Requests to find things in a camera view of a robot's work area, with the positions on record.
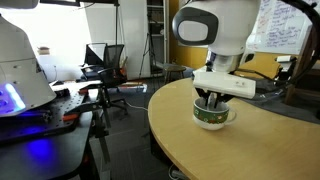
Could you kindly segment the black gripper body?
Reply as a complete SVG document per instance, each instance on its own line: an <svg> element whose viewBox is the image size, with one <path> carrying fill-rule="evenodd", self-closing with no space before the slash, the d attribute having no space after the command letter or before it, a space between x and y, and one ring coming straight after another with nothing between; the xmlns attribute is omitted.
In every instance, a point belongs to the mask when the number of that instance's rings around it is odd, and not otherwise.
<svg viewBox="0 0 320 180"><path fill-rule="evenodd" d="M209 101L220 101L222 99L222 94L219 92L207 91L204 93L203 98Z"/></svg>

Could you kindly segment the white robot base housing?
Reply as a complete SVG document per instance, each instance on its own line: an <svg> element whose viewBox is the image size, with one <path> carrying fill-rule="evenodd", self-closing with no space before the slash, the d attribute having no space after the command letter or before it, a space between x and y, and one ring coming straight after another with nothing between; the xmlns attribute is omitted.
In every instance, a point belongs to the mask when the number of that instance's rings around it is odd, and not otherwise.
<svg viewBox="0 0 320 180"><path fill-rule="evenodd" d="M19 115L55 97L25 31L0 15L0 117Z"/></svg>

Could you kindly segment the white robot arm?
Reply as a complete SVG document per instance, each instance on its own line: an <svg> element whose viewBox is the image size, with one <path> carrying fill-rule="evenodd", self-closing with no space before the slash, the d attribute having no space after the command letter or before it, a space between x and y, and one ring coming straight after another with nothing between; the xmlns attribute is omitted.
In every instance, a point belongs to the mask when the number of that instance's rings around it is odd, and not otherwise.
<svg viewBox="0 0 320 180"><path fill-rule="evenodd" d="M211 58L194 72L193 85L206 106L236 96L251 99L256 82L236 76L261 0L191 0L175 14L172 31L186 46L206 46Z"/></svg>

